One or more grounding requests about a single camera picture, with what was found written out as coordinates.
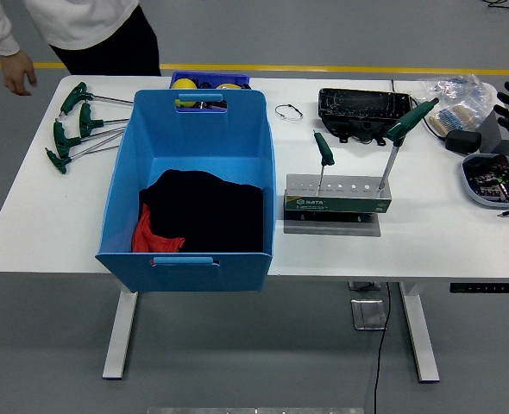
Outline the person's right hand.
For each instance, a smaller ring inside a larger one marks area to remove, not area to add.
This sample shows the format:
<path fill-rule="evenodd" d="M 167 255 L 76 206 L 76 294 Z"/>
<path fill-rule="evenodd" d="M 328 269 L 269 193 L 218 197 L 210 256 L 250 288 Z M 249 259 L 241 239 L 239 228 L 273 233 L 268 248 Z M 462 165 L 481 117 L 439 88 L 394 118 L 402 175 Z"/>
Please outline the person's right hand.
<path fill-rule="evenodd" d="M 30 96 L 26 83 L 37 86 L 35 69 L 32 60 L 23 51 L 9 56 L 0 57 L 3 72 L 3 84 L 11 93 L 17 96 Z"/>

